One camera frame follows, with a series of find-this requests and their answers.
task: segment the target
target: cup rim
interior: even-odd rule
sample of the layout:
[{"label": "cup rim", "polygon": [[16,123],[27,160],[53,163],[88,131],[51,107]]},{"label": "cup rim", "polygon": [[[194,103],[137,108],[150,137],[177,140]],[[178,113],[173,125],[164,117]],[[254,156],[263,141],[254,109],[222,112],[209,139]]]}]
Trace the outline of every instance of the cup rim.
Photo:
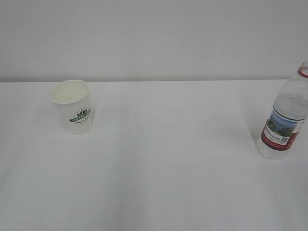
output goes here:
[{"label": "cup rim", "polygon": [[[84,83],[85,86],[87,87],[87,93],[86,93],[84,96],[82,96],[81,98],[79,98],[78,100],[75,100],[75,101],[71,101],[71,102],[67,102],[67,103],[60,103],[60,102],[55,101],[55,100],[52,98],[52,96],[51,96],[51,95],[52,95],[52,92],[56,89],[56,87],[58,87],[59,85],[61,85],[61,84],[63,84],[63,83],[66,83],[66,82],[82,82],[82,83]],[[56,86],[53,87],[53,89],[51,90],[51,93],[50,93],[50,100],[51,100],[52,102],[56,103],[56,104],[62,104],[62,105],[64,105],[64,104],[76,103],[76,102],[78,102],[78,101],[80,101],[80,100],[86,98],[86,96],[88,96],[88,95],[89,95],[89,86],[87,85],[87,83],[86,83],[85,81],[80,80],[80,79],[70,79],[70,80],[66,80],[66,81],[60,82],[60,83],[58,83]]]}]

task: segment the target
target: green logo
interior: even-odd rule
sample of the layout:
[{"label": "green logo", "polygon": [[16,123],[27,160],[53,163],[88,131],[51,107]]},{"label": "green logo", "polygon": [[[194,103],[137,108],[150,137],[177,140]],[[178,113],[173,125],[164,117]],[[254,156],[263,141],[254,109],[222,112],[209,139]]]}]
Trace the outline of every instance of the green logo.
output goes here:
[{"label": "green logo", "polygon": [[90,114],[91,110],[90,109],[84,109],[84,110],[81,110],[80,112],[78,112],[77,114],[77,117],[73,118],[73,119],[70,119],[69,121],[71,121],[72,123],[76,122],[76,121],[79,121],[83,118],[85,118],[86,116],[88,116]]}]

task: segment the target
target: water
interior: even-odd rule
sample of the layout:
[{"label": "water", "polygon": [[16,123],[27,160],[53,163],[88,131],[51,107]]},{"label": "water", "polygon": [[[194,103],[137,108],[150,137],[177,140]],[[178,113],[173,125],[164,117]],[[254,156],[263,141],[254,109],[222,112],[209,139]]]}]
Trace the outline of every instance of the water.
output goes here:
[{"label": "water", "polygon": [[[295,93],[279,94],[274,103],[275,110],[289,119],[301,120],[308,116],[308,99]],[[258,151],[265,157],[273,160],[284,158],[288,151],[277,151],[268,147],[261,137],[257,141]]]}]

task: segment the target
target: white wall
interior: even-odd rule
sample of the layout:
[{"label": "white wall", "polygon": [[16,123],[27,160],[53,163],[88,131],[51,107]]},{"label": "white wall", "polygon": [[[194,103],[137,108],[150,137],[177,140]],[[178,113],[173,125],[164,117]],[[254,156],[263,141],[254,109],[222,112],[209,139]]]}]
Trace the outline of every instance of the white wall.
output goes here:
[{"label": "white wall", "polygon": [[287,78],[307,0],[2,0],[0,81]]}]

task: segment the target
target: table surface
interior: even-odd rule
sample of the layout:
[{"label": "table surface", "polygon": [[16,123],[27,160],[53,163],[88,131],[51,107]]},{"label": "table surface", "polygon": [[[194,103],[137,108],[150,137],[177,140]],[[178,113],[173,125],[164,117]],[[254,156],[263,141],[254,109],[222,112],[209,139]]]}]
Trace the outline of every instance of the table surface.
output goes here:
[{"label": "table surface", "polygon": [[0,83],[1,231],[306,231],[307,125],[258,154],[285,80],[89,83],[74,136],[56,83]]}]

